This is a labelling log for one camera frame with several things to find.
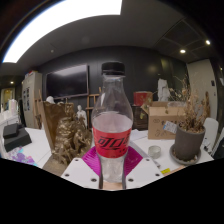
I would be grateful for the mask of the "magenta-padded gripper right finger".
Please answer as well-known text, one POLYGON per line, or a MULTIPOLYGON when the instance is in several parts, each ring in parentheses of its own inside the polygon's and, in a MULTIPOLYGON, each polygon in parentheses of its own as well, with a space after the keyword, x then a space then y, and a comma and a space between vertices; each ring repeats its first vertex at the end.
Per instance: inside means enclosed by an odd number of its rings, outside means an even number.
POLYGON ((150 157, 131 146, 128 147, 123 167, 124 189, 140 188, 162 177, 163 175, 150 157))

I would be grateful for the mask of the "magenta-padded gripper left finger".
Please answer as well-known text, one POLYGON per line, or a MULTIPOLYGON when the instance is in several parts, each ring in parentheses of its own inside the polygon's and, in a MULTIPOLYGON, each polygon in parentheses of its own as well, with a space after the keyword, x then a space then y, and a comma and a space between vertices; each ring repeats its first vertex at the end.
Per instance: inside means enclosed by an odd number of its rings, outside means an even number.
POLYGON ((92 147, 81 158, 74 158, 61 177, 84 188, 100 188, 100 159, 92 147))

